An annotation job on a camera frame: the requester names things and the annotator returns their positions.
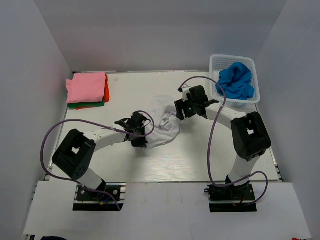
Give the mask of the white t shirt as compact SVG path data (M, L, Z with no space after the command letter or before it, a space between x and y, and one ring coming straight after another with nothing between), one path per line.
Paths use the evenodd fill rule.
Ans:
M151 150L172 142L180 132L181 121L177 118L175 99L172 95L154 96L145 110L154 120L145 127L149 133L146 137L146 150Z

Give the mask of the blue t shirt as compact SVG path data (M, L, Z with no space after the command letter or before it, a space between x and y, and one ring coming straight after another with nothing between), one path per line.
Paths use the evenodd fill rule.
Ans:
M246 101L253 98L255 93L251 80L251 70L243 63L235 62L219 72L217 83L223 89L226 98Z

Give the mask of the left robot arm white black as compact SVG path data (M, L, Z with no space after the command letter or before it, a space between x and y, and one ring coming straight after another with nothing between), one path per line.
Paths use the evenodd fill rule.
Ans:
M146 148L145 123L148 119L139 112L134 112L130 118L116 121L123 129L101 128L87 133L72 129L66 135L53 155L52 162L71 180L88 188L88 193L99 200L105 196L106 182L92 169L90 163L93 154L103 148L131 142L134 148Z

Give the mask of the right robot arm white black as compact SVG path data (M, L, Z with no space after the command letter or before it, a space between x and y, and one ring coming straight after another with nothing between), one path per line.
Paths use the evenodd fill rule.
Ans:
M256 112L245 113L226 107L224 102L210 100L203 86L181 87L182 98L175 101L177 118L183 121L198 115L213 122L209 140L213 139L215 126L221 124L231 130L236 158L225 184L212 181L218 189L226 188L226 195L236 200L244 193L250 178L257 175L254 166L271 147L271 139L262 120Z

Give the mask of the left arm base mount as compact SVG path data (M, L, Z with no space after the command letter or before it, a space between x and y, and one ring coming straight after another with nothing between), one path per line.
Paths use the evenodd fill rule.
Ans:
M75 192L73 211L76 212L119 212L125 203L126 183L107 183L105 193L88 191L78 185Z

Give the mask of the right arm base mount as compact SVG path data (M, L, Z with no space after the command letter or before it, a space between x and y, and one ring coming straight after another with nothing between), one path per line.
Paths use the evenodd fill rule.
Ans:
M244 186L216 187L208 185L204 193L209 198L211 213L253 213L257 212L253 186L248 183Z

